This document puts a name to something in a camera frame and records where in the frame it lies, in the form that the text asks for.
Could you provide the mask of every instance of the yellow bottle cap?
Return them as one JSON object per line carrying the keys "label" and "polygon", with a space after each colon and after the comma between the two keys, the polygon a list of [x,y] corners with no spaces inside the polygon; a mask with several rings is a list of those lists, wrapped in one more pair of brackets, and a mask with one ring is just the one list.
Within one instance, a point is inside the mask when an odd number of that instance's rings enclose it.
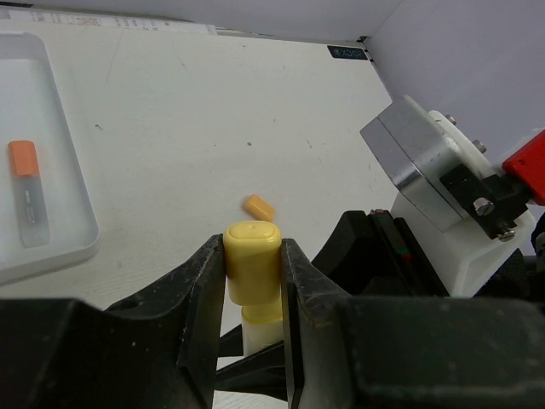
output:
{"label": "yellow bottle cap", "polygon": [[239,222],[223,234],[229,297],[238,305],[276,302],[280,295],[278,227],[269,222]]}

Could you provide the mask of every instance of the yellow cap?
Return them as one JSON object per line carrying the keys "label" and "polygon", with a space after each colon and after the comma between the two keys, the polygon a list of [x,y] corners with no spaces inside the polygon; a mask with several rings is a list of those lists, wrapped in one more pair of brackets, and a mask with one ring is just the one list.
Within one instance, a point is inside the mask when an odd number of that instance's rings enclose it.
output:
{"label": "yellow cap", "polygon": [[238,305],[276,302],[280,296],[278,228],[269,222],[239,222],[223,234],[229,297]]}
{"label": "yellow cap", "polygon": [[260,305],[244,305],[242,316],[253,324],[266,324],[282,320],[282,297],[275,302]]}

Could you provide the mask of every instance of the test tube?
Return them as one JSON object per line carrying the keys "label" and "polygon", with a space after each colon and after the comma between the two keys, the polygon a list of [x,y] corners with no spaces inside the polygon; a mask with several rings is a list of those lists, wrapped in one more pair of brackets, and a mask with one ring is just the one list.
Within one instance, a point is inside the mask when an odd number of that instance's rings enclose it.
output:
{"label": "test tube", "polygon": [[49,222],[36,148],[31,141],[11,141],[8,147],[21,240],[27,248],[46,245]]}

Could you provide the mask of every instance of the red part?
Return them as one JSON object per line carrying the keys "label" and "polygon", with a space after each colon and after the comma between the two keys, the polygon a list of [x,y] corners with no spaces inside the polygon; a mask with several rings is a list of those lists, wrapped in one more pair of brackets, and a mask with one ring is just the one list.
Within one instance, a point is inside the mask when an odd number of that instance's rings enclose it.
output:
{"label": "red part", "polygon": [[534,201],[545,206],[545,130],[503,162],[502,168],[523,181],[533,192]]}

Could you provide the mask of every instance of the white wall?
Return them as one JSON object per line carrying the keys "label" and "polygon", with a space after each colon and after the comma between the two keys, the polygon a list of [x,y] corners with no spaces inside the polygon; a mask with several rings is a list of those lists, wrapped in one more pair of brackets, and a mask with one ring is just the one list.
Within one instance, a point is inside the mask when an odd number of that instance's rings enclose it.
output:
{"label": "white wall", "polygon": [[545,128],[543,17],[543,0],[404,0],[367,46],[393,97],[451,114],[500,164]]}
{"label": "white wall", "polygon": [[373,34],[401,0],[42,0],[40,5],[147,14],[317,40]]}

